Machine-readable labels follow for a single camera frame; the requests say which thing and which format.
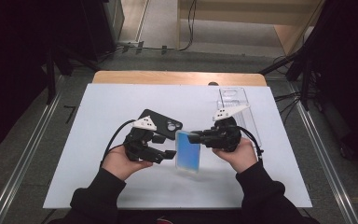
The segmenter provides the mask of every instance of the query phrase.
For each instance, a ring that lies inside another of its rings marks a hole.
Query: person
[[[312,217],[301,216],[296,207],[284,197],[284,185],[269,177],[262,163],[257,161],[250,140],[242,138],[233,152],[213,148],[213,153],[227,161],[237,172],[236,178],[243,191],[238,219],[233,215],[219,220],[211,213],[202,212],[199,212],[200,217],[195,212],[186,214],[187,217],[182,219],[177,217],[180,212],[166,218],[159,218],[161,214],[153,213],[152,217],[145,213],[138,213],[139,218],[134,218],[133,214],[121,217],[117,198],[126,186],[125,180],[133,173],[151,167],[153,163],[129,161],[125,148],[120,146],[110,151],[89,187],[75,191],[68,214],[49,223],[319,223]]]

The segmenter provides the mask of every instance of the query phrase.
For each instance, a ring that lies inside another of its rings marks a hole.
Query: human hand
[[[225,152],[219,148],[213,148],[212,151],[221,159],[228,161],[238,174],[257,163],[252,142],[246,138],[241,138],[240,143],[233,152]]]
[[[130,161],[123,146],[115,147],[103,160],[103,168],[121,180],[126,180],[133,173],[153,165],[150,161]]]

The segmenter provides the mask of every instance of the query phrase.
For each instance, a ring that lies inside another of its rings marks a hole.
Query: wooden table edge
[[[92,83],[149,84],[149,85],[208,85],[267,86],[261,74],[207,73],[172,71],[99,71]]]

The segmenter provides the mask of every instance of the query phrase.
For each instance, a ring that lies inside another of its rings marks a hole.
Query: white table surface
[[[107,143],[127,120],[144,109],[182,121],[185,131],[213,126],[218,86],[89,84],[76,114],[52,179],[44,208],[69,208],[75,189],[86,188],[97,174]],[[262,141],[264,167],[272,179],[283,182],[285,196],[297,207],[311,207],[310,197],[282,125],[269,87],[244,87]],[[128,125],[112,146],[121,144]],[[153,144],[174,149],[174,141]],[[175,160],[143,169],[127,179],[117,206],[129,209],[238,208],[243,193],[230,165],[201,146],[200,171],[175,168]]]

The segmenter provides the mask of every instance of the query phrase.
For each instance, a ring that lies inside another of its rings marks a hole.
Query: blue phone
[[[191,144],[189,135],[196,133],[176,131],[176,169],[197,173],[200,168],[200,144]]]

